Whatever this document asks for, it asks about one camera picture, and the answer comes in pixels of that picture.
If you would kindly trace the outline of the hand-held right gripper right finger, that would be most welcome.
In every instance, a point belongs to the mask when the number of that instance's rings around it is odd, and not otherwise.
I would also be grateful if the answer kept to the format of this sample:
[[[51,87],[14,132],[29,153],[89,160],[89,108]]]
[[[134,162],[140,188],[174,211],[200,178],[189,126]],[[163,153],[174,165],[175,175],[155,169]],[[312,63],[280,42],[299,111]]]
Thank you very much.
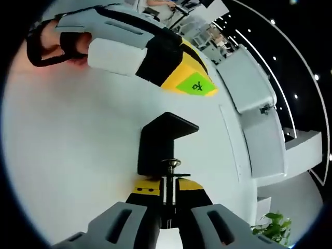
[[[175,183],[177,225],[183,248],[275,248],[254,235],[248,223],[221,204],[212,203],[195,181]]]

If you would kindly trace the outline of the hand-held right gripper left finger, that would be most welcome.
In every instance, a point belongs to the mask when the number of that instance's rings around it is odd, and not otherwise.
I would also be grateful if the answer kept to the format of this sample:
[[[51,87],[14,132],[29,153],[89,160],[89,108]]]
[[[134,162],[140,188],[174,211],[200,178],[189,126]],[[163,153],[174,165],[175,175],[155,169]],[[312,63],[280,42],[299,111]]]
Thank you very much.
[[[163,180],[141,179],[126,202],[117,202],[52,248],[156,248],[161,228]]]

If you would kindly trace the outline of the person's left hand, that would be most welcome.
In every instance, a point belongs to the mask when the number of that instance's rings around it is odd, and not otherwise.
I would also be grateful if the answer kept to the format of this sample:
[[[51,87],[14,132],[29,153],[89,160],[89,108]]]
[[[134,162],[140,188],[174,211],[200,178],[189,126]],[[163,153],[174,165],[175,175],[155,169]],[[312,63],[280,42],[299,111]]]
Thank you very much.
[[[36,67],[69,62],[87,66],[92,35],[88,32],[58,32],[57,19],[42,22],[26,38],[27,58]]]

